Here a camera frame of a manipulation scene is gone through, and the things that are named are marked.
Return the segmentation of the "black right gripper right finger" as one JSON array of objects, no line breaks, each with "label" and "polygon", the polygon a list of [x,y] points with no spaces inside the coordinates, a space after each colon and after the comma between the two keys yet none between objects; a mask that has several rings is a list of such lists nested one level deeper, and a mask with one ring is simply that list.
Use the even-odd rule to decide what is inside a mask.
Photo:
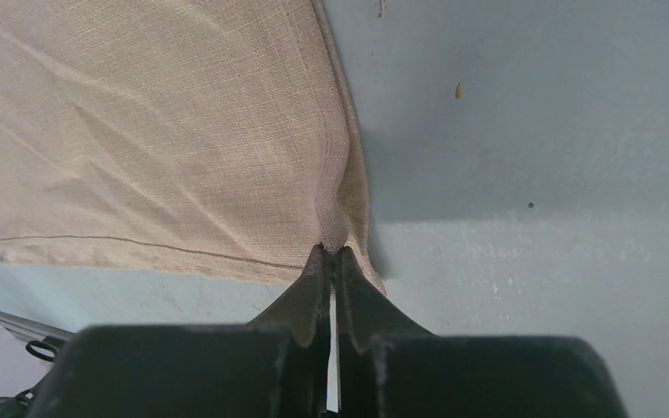
[{"label": "black right gripper right finger", "polygon": [[432,333],[365,278],[348,246],[334,256],[334,292],[340,416],[379,417],[391,339]]}]

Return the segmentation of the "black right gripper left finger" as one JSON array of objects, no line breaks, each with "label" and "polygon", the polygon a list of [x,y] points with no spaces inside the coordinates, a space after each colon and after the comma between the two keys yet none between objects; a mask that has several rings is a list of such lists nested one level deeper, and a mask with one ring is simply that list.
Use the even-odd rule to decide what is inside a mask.
[{"label": "black right gripper left finger", "polygon": [[330,254],[312,248],[299,278],[248,322],[288,337],[277,361],[279,388],[273,395],[278,417],[319,417],[327,412],[331,353]]}]

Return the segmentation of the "beige cloth napkin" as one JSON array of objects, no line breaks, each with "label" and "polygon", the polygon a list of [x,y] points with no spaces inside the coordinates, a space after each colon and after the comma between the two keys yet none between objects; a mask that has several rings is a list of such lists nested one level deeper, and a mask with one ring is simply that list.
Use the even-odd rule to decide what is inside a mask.
[{"label": "beige cloth napkin", "polygon": [[288,283],[368,188],[319,1],[0,1],[0,261]]}]

